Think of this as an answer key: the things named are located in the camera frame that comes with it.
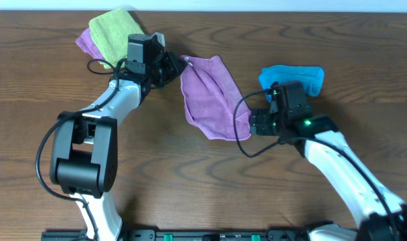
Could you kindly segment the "purple microfiber cloth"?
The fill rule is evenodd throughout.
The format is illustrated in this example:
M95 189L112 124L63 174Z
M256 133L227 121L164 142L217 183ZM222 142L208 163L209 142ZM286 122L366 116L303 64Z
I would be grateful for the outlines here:
M244 141L250 134L250 109L221 57L182 56L187 67L181 74L185 117L210 140Z

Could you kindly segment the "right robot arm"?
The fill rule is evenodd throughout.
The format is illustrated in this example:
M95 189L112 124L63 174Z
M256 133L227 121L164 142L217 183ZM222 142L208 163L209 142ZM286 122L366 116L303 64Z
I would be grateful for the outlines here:
M310 240L407 240L407 204L383 185L360 161L328 116L290 119L280 111L256 109L250 116L253 135L278 136L294 146L329 181L348 207L357 229L322 224Z

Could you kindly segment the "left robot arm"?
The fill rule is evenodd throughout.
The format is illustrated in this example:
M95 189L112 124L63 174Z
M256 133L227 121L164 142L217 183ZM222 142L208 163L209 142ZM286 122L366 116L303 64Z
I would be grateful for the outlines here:
M53 137L50 180L76 202L86 222L85 240L118 240L123 221L111 193L118 169L118 126L146 95L164 87L184 71L186 63L158 50L136 60L111 64L106 91L90 106L64 111L46 137Z

